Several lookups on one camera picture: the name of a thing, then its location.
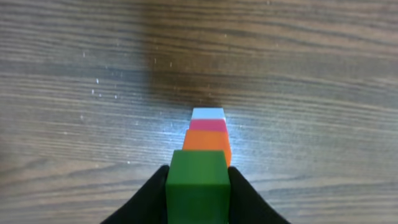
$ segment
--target wood grain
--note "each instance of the wood grain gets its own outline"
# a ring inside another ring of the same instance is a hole
[[[0,0],[0,223],[99,223],[222,106],[292,223],[398,222],[398,1]]]

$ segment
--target block tower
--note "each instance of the block tower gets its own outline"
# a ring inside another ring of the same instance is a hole
[[[169,224],[227,224],[231,163],[223,108],[194,108],[166,180]]]

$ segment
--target stacked block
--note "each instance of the stacked block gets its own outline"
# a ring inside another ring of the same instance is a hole
[[[227,224],[231,163],[222,108],[195,108],[166,181],[169,224]]]

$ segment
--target wooden table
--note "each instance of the wooden table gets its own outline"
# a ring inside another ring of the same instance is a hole
[[[292,223],[398,222],[398,1],[0,0],[0,223],[99,223],[226,111]]]

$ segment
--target green cube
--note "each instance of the green cube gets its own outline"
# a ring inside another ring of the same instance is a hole
[[[229,183],[223,151],[174,151],[166,180],[169,224],[226,224]]]

